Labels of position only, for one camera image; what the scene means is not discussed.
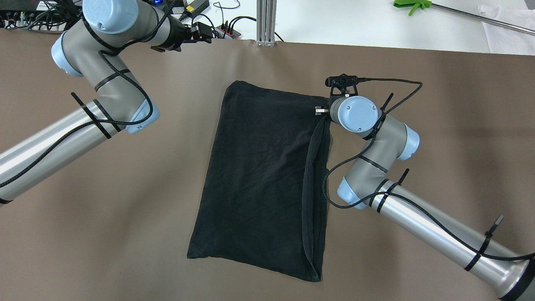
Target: brown table surface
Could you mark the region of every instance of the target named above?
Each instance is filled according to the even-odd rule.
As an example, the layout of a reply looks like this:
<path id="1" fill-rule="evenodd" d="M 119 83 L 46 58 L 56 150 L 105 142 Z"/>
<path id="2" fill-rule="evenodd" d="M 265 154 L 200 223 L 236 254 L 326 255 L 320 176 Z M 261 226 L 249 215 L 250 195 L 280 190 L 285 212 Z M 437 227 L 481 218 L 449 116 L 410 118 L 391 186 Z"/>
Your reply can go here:
<path id="1" fill-rule="evenodd" d="M 58 69 L 56 36 L 0 31 L 0 151 L 97 95 Z M 392 114 L 421 137 L 403 185 L 524 254 L 535 249 L 535 57 L 214 41 L 159 54 L 121 54 L 162 112 L 120 133 L 0 209 L 0 300 L 495 299 L 485 283 L 369 208 L 328 216 L 323 280 L 308 283 L 238 262 L 186 259 L 224 91 L 235 80 L 328 96 L 328 76 L 420 80 Z M 381 105 L 413 86 L 374 82 Z M 329 167 L 364 142 L 332 125 Z M 349 166 L 330 179 L 331 196 Z"/>

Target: green handle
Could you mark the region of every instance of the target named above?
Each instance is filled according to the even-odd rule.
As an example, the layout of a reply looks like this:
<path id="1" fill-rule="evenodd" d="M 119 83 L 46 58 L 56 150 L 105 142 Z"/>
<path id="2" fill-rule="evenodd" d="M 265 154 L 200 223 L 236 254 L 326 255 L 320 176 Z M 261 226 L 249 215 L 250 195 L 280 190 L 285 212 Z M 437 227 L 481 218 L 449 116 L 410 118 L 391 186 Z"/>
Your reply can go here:
<path id="1" fill-rule="evenodd" d="M 395 7 L 409 7 L 412 6 L 412 9 L 409 12 L 409 16 L 412 16 L 412 13 L 419 7 L 424 9 L 426 7 L 431 7 L 431 1 L 429 0 L 395 0 Z"/>

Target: white cloth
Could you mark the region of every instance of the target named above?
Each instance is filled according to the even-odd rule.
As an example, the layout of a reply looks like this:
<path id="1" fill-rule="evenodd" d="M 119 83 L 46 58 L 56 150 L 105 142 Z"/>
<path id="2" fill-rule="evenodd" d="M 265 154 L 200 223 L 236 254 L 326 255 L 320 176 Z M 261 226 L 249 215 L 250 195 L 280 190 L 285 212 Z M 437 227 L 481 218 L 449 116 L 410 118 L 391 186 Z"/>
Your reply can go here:
<path id="1" fill-rule="evenodd" d="M 535 10 L 479 5 L 481 16 L 535 30 Z M 483 22 L 491 53 L 535 55 L 535 36 Z"/>

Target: light blue joint cap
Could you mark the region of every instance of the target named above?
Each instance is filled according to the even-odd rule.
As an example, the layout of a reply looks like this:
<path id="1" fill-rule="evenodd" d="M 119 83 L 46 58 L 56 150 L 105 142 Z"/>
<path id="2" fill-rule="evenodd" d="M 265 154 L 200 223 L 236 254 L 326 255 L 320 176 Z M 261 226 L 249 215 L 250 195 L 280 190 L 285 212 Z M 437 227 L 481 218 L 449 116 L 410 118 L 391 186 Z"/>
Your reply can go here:
<path id="1" fill-rule="evenodd" d="M 136 0 L 90 0 L 82 2 L 83 15 L 92 28 L 109 34 L 125 32 L 137 20 Z"/>
<path id="2" fill-rule="evenodd" d="M 63 52 L 63 35 L 65 33 L 62 33 L 61 36 L 59 36 L 59 39 L 52 45 L 52 59 L 54 59 L 54 62 L 56 65 L 58 65 L 59 68 L 63 69 L 67 74 L 76 76 L 76 77 L 83 77 L 83 74 L 76 71 L 73 66 L 67 61 L 67 57 L 65 56 L 65 53 Z"/>
<path id="3" fill-rule="evenodd" d="M 362 96 L 346 98 L 338 109 L 340 125 L 354 133 L 370 130 L 378 118 L 379 112 L 375 104 Z"/>
<path id="4" fill-rule="evenodd" d="M 398 157 L 398 160 L 406 160 L 410 158 L 412 154 L 416 152 L 418 146 L 420 146 L 420 136 L 418 133 L 412 130 L 407 124 L 404 123 L 404 125 L 407 129 L 407 142 L 405 142 L 405 148 Z"/>
<path id="5" fill-rule="evenodd" d="M 353 205 L 354 203 L 360 201 L 361 198 L 357 196 L 357 194 L 351 189 L 349 186 L 349 183 L 347 183 L 346 177 L 343 178 L 342 182 L 340 183 L 340 186 L 338 187 L 338 196 L 344 200 L 346 203 Z M 360 203 L 355 208 L 359 210 L 363 210 L 366 208 L 367 205 L 365 203 Z"/>
<path id="6" fill-rule="evenodd" d="M 136 122 L 145 118 L 145 116 L 149 114 L 149 111 L 149 102 L 145 99 L 145 101 L 143 101 L 141 106 L 137 109 L 134 116 L 132 116 L 132 119 L 130 119 L 130 122 Z M 145 127 L 156 121 L 158 118 L 160 118 L 160 110 L 158 110 L 154 103 L 152 103 L 152 115 L 150 115 L 149 119 L 139 124 L 127 125 L 125 128 L 130 134 L 133 135 L 143 130 Z"/>

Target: black pillowcase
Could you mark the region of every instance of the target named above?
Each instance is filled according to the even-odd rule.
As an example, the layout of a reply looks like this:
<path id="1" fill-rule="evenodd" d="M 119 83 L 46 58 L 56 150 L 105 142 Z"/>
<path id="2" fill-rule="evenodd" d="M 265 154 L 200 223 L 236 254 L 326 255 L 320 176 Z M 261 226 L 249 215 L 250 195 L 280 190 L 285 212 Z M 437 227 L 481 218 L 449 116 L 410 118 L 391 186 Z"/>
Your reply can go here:
<path id="1" fill-rule="evenodd" d="M 230 85 L 188 258 L 220 257 L 306 281 L 321 278 L 328 99 Z"/>

